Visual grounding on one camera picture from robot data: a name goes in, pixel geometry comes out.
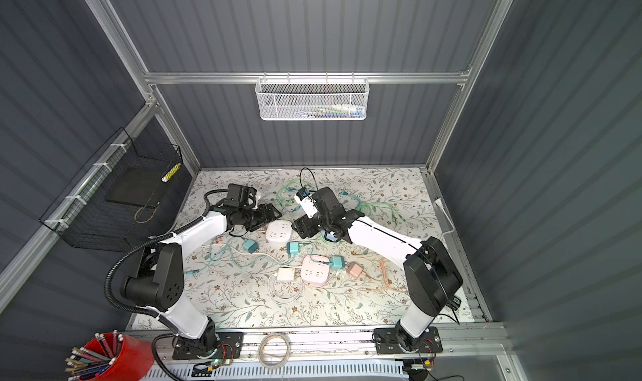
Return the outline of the white charger plug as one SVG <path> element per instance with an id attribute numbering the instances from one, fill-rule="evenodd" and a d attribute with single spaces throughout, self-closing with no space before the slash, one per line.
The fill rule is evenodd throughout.
<path id="1" fill-rule="evenodd" d="M 292 267 L 281 267 L 277 272 L 278 282 L 293 282 L 296 276 L 296 269 Z"/>

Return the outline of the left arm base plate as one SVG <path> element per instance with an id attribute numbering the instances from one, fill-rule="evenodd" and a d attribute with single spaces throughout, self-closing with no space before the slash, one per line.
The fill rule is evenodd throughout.
<path id="1" fill-rule="evenodd" d="M 200 339 L 175 337 L 172 340 L 174 360 L 238 359 L 242 352 L 245 334 L 242 332 L 217 332 Z"/>

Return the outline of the pink charger plug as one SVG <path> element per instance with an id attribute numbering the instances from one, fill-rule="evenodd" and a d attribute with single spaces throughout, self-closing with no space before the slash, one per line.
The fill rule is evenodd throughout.
<path id="1" fill-rule="evenodd" d="M 347 267 L 347 271 L 349 276 L 353 279 L 359 279 L 365 274 L 364 268 L 356 262 L 352 262 L 351 264 L 349 264 L 349 266 Z"/>

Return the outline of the pink power strip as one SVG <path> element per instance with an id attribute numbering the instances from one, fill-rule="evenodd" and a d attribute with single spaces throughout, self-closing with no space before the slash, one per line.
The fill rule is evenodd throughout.
<path id="1" fill-rule="evenodd" d="M 314 287 L 323 287 L 329 281 L 330 260 L 320 255 L 307 255 L 301 264 L 302 281 Z"/>

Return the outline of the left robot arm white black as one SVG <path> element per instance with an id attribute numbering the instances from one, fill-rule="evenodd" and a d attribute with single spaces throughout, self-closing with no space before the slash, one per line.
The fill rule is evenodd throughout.
<path id="1" fill-rule="evenodd" d="M 246 185 L 210 190 L 203 198 L 202 215 L 123 255 L 108 271 L 104 293 L 112 306 L 153 317 L 182 345 L 209 354 L 219 346 L 216 326 L 184 295 L 184 261 L 236 226 L 254 232 L 280 219 L 282 212 L 272 203 L 261 203 L 257 190 Z"/>

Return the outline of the teal charger plug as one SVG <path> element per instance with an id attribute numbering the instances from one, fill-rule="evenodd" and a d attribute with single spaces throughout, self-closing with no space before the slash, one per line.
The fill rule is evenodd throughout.
<path id="1" fill-rule="evenodd" d="M 245 240 L 244 240 L 244 242 L 243 242 L 243 244 L 242 244 L 242 248 L 243 248 L 243 250 L 244 250 L 245 252 L 247 252 L 247 253 L 249 253 L 249 254 L 254 254 L 254 253 L 255 253 L 255 252 L 257 252 L 257 250 L 259 249 L 259 245 L 258 245 L 258 243 L 257 243 L 256 241 L 254 241 L 254 240 L 251 240 L 251 239 L 245 239 Z"/>
<path id="2" fill-rule="evenodd" d="M 329 259 L 329 266 L 334 270 L 341 270 L 345 267 L 344 258 L 341 256 L 332 256 Z"/>
<path id="3" fill-rule="evenodd" d="M 287 252 L 291 256 L 296 256 L 300 252 L 299 242 L 288 242 L 287 243 Z"/>

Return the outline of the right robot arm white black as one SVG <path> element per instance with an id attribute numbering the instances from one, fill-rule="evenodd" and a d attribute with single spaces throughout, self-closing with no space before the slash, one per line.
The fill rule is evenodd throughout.
<path id="1" fill-rule="evenodd" d="M 295 195 L 304 215 L 293 229 L 302 238 L 321 233 L 328 242 L 349 242 L 365 247 L 399 267 L 405 275 L 411 302 L 395 326 L 396 342 L 406 352 L 419 349 L 423 334 L 445 307 L 456 311 L 463 278 L 444 243 L 429 237 L 404 236 L 375 222 L 363 212 L 347 210 L 329 187 Z"/>

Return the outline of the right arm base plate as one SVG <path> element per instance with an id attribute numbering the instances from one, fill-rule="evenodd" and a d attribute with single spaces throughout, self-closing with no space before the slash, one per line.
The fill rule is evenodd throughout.
<path id="1" fill-rule="evenodd" d="M 441 337 L 436 327 L 427 328 L 420 337 L 413 338 L 401 328 L 376 328 L 372 339 L 377 354 L 440 354 Z"/>

